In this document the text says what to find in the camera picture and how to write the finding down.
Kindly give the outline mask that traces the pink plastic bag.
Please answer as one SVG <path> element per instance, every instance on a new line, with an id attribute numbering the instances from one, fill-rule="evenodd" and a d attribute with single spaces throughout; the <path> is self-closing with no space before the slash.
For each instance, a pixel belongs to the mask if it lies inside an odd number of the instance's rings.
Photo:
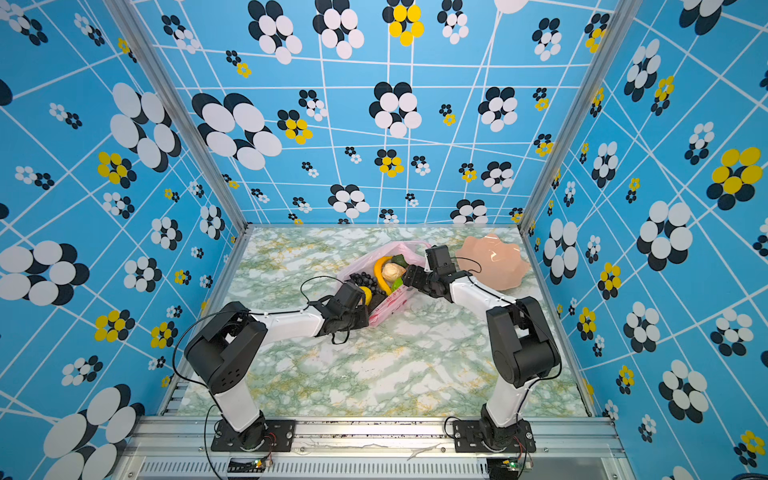
<path id="1" fill-rule="evenodd" d="M 354 260 L 338 274 L 339 280 L 351 280 L 364 287 L 369 326 L 375 327 L 401 310 L 416 291 L 403 285 L 408 266 L 426 266 L 425 241 L 395 241 Z"/>

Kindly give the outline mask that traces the pink scalloped plastic plate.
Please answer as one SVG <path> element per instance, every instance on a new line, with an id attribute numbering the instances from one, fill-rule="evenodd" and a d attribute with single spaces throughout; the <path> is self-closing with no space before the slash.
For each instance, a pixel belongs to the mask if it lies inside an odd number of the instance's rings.
<path id="1" fill-rule="evenodd" d="M 521 247 L 502 241 L 496 234 L 468 237 L 454 257 L 462 270 L 497 291 L 520 287 L 531 269 Z"/>

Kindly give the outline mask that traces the green fake lime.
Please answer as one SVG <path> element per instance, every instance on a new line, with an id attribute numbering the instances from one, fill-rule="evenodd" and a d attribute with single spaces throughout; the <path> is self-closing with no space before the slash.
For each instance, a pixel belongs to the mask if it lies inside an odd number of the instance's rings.
<path id="1" fill-rule="evenodd" d="M 409 263 L 406 261 L 405 257 L 402 254 L 394 255 L 391 258 L 391 262 L 405 269 L 407 269 L 409 266 Z"/>

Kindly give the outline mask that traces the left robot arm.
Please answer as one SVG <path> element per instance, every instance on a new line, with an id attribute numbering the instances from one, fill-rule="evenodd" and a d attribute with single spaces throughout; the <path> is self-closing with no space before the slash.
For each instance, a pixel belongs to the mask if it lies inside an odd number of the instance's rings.
<path id="1" fill-rule="evenodd" d="M 372 294 L 343 282 L 333 295 L 287 311 L 255 312 L 226 304 L 189 341 L 184 358 L 207 388 L 221 421 L 214 451 L 287 449 L 290 440 L 268 425 L 247 385 L 247 375 L 265 346 L 297 338 L 335 337 L 369 326 Z"/>

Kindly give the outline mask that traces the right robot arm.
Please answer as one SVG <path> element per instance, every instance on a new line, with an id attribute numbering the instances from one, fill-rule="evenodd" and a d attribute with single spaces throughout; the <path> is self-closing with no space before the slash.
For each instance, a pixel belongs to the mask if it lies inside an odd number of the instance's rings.
<path id="1" fill-rule="evenodd" d="M 516 444 L 535 451 L 530 423 L 522 409 L 538 383 L 559 375 L 562 360 L 539 302 L 530 296 L 505 296 L 458 270 L 446 246 L 426 250 L 426 268 L 410 265 L 403 285 L 442 298 L 475 314 L 488 330 L 498 374 L 489 400 L 481 407 L 479 428 L 484 447 L 501 453 Z"/>

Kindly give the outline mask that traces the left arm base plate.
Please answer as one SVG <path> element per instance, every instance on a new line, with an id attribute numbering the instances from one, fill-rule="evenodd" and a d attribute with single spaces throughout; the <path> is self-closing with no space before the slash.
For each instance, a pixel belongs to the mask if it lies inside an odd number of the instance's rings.
<path id="1" fill-rule="evenodd" d="M 210 447 L 213 452 L 228 453 L 290 452 L 296 426 L 292 419 L 259 418 L 243 432 L 237 432 L 226 420 L 219 420 Z"/>

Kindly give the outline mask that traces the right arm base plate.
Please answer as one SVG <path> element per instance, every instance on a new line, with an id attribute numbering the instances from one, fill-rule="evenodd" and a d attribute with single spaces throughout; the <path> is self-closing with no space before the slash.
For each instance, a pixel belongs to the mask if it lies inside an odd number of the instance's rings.
<path id="1" fill-rule="evenodd" d="M 490 420 L 453 420 L 448 430 L 457 453 L 535 453 L 536 442 L 526 420 L 497 427 Z"/>

